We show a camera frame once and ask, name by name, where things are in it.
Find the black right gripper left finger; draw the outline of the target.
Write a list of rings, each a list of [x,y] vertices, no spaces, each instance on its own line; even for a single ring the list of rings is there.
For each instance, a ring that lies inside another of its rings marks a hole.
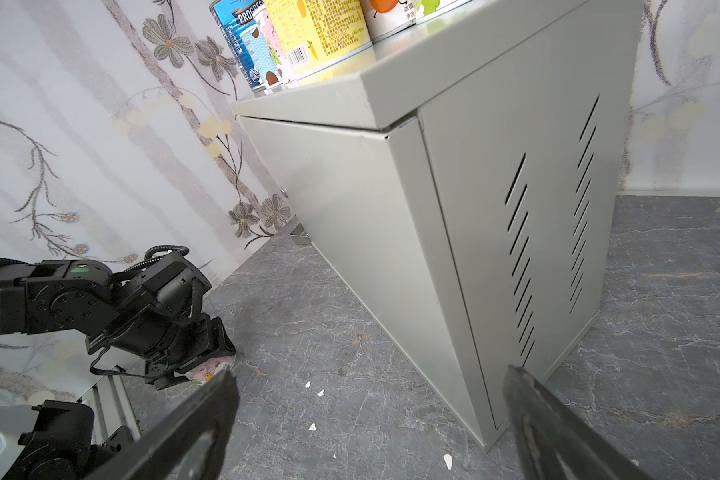
[[[240,404],[228,370],[195,391],[148,431],[88,475],[90,479],[218,479]]]

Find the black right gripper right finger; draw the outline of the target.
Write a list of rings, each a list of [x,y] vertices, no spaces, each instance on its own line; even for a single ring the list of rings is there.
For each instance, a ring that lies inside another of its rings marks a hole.
[[[525,369],[510,365],[502,392],[526,479],[651,478]]]

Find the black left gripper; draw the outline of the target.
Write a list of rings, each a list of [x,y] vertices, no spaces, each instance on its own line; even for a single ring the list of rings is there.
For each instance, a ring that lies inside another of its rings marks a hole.
[[[236,347],[219,317],[205,316],[181,328],[162,357],[145,363],[145,383],[157,390],[190,382],[184,374],[215,357],[236,356]]]

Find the pink label can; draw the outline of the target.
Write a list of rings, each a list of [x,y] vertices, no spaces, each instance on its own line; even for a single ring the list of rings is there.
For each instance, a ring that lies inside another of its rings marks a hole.
[[[231,370],[236,363],[235,356],[215,357],[198,365],[184,374],[184,376],[196,386],[203,386],[214,377],[226,370]]]

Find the yellow label can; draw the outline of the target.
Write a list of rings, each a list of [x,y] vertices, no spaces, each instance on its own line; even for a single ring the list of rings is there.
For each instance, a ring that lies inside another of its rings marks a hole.
[[[265,0],[264,5],[297,80],[372,45],[358,0]]]

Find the blue label tall can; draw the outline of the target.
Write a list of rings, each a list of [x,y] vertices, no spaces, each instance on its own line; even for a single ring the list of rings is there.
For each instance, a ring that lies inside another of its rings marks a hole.
[[[262,1],[220,0],[210,6],[254,92],[270,85],[269,74],[274,75],[274,83],[278,82],[277,67],[256,22],[256,15],[263,9]]]

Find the red label can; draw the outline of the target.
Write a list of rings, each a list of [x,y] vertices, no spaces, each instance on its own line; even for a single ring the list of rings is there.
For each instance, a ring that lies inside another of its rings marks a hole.
[[[267,87],[288,83],[290,70],[285,65],[284,52],[263,1],[256,2],[253,21],[254,54],[263,83]]]

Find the orange label can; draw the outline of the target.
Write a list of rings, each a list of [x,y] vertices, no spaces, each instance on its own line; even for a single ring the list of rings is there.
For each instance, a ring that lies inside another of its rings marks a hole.
[[[415,24],[415,5],[404,0],[361,0],[362,11],[373,42]]]

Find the lime label can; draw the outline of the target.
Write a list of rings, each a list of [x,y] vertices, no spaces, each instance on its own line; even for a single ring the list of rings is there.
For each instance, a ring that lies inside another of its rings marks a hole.
[[[433,20],[468,2],[469,0],[414,0],[415,21],[421,24]]]

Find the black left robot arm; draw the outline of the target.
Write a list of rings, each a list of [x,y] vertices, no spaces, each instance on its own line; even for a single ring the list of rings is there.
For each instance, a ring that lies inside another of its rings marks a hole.
[[[236,354],[221,318],[203,310],[211,283],[189,252],[158,245],[121,272],[95,260],[0,258],[0,335],[75,330],[95,359],[112,348],[139,357],[141,379],[158,390],[185,383]]]

